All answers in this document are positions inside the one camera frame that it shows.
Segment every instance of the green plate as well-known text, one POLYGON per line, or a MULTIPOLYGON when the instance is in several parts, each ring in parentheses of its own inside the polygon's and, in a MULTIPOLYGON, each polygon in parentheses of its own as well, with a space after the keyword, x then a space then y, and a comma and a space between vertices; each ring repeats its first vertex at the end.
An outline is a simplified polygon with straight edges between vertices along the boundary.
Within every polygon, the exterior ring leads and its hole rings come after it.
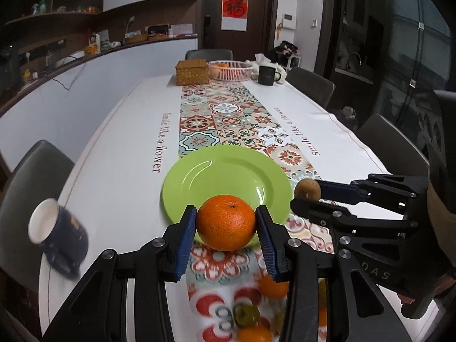
MULTIPOLYGON (((266 205, 278 224, 288 218, 293 197, 288 177, 271 158, 245 147, 215 145, 186 155, 171 168, 162 199, 169 218, 178 223, 188 204, 199 209, 220 194, 237 196, 254 210, 266 205)), ((201 241, 198 233, 195 240, 201 241)), ((255 243, 257 235, 249 244, 255 243)))

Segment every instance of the basket lid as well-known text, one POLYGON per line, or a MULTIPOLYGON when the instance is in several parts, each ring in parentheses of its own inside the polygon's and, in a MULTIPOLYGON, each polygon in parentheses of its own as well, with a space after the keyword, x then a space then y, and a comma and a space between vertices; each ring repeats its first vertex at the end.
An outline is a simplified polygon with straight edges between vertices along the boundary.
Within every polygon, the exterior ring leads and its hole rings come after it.
POLYGON ((189 59, 181 60, 177 63, 176 69, 181 68, 205 68, 207 67, 206 59, 189 59))

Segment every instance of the mug handle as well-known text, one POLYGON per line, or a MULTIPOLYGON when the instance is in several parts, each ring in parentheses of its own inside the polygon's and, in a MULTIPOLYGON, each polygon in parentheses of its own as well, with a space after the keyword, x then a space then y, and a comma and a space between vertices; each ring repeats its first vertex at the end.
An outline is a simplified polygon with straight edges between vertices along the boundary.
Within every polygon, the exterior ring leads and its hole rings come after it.
POLYGON ((59 273, 72 279, 79 276, 79 266, 65 253, 56 248, 48 248, 48 251, 50 253, 46 253, 46 258, 51 267, 54 267, 59 273))

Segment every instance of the wicker box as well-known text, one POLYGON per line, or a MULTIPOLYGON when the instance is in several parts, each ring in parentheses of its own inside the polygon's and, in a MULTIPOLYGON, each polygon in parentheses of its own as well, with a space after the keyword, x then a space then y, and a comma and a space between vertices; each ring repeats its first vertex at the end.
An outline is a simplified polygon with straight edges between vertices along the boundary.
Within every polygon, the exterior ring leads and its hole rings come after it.
POLYGON ((176 84, 202 85, 209 83, 209 66, 205 59, 181 60, 176 66, 176 84))

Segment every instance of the floral pattern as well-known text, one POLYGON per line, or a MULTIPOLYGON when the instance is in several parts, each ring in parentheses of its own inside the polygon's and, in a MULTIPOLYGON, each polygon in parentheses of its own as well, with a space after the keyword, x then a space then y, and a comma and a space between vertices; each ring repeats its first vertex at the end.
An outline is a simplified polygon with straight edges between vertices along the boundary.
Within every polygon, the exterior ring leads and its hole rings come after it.
POLYGON ((190 116, 181 118, 181 133, 215 130, 212 116, 190 116))
MULTIPOLYGON (((298 181, 320 179, 291 133, 282 128, 267 109, 242 83, 211 81, 206 85, 184 86, 181 97, 179 155, 217 144, 252 148, 272 158, 287 174, 290 187, 298 181)), ((331 235, 326 227, 311 224, 290 213, 284 224, 315 250, 333 253, 331 235)), ((235 342, 239 331, 233 317, 237 302, 255 304, 260 310, 259 324, 274 328, 271 300, 265 298, 257 279, 267 273, 259 245, 222 253, 195 243, 188 262, 188 297, 199 318, 200 342, 235 342)), ((284 307, 285 299, 279 302, 284 307)), ((326 339, 326 327, 320 327, 318 341, 326 339)))

